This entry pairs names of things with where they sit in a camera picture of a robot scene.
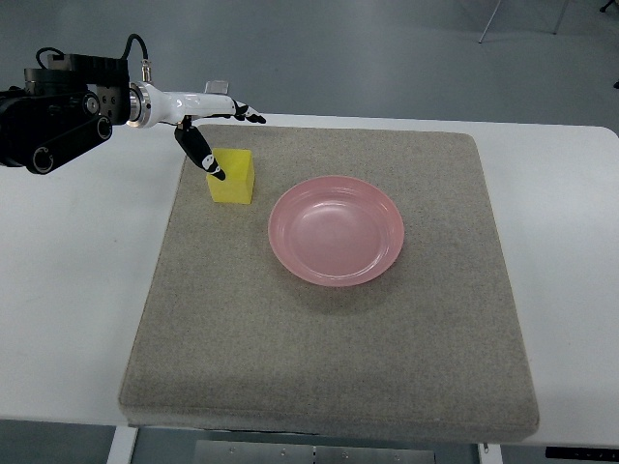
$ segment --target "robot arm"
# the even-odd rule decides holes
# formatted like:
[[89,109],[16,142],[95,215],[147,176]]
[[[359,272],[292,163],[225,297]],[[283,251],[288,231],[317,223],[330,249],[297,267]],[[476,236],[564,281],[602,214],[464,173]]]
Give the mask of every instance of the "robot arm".
[[264,124],[252,107],[227,95],[162,92],[148,82],[131,84],[129,126],[152,128],[157,123],[179,124],[186,116],[199,118],[234,116],[239,121]]
[[[133,40],[143,53],[142,79],[130,85],[127,57]],[[44,51],[49,68],[40,60]],[[175,137],[190,159],[224,179],[211,149],[192,127],[198,118],[235,117],[264,124],[253,108],[227,95],[162,92],[151,78],[144,41],[129,36],[120,59],[64,54],[55,48],[37,53],[41,69],[25,70],[25,87],[0,92],[0,164],[25,166],[47,174],[108,140],[113,125],[151,128],[177,125]],[[97,94],[88,89],[97,85]]]

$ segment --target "pink bowl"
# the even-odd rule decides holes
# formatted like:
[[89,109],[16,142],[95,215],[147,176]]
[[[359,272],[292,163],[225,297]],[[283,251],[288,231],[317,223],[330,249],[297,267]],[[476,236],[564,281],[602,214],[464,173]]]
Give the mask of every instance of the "pink bowl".
[[295,276],[343,287],[380,276],[396,261],[404,224],[394,202],[375,186],[352,177],[317,177],[278,200],[269,242]]

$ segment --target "gray carpet pad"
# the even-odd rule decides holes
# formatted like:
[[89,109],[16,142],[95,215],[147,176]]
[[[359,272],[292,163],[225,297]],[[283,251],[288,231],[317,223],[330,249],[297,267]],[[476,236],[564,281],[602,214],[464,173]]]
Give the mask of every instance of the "gray carpet pad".
[[[539,413],[474,140],[389,130],[202,126],[252,150],[250,205],[186,162],[120,407],[131,424],[434,442],[519,441]],[[267,226],[306,179],[353,176],[405,226],[396,263],[329,288],[291,274]]]

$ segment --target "yellow sponge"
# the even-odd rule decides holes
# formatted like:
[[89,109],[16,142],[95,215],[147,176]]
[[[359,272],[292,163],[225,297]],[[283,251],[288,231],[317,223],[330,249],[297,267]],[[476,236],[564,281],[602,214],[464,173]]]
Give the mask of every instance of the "yellow sponge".
[[213,201],[249,205],[255,176],[251,150],[214,148],[213,155],[225,172],[224,181],[220,181],[211,175],[206,176]]

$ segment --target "cable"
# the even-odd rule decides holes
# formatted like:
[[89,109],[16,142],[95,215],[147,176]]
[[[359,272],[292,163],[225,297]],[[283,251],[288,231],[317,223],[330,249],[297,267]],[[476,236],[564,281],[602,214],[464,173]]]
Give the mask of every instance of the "cable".
[[41,54],[45,53],[46,51],[53,51],[59,56],[65,56],[62,51],[60,51],[58,48],[54,48],[53,46],[46,46],[45,48],[41,48],[39,51],[37,51],[37,63],[39,63],[39,66],[41,66],[41,68],[43,68],[44,70],[47,69],[47,66],[45,66],[41,61]]
[[139,42],[139,46],[142,47],[142,58],[145,60],[148,60],[148,51],[146,51],[146,43],[144,43],[142,38],[139,37],[137,34],[131,34],[127,38],[127,45],[125,45],[125,52],[123,53],[123,56],[120,57],[120,59],[121,60],[127,59],[127,57],[129,56],[129,52],[132,49],[133,40],[136,40]]

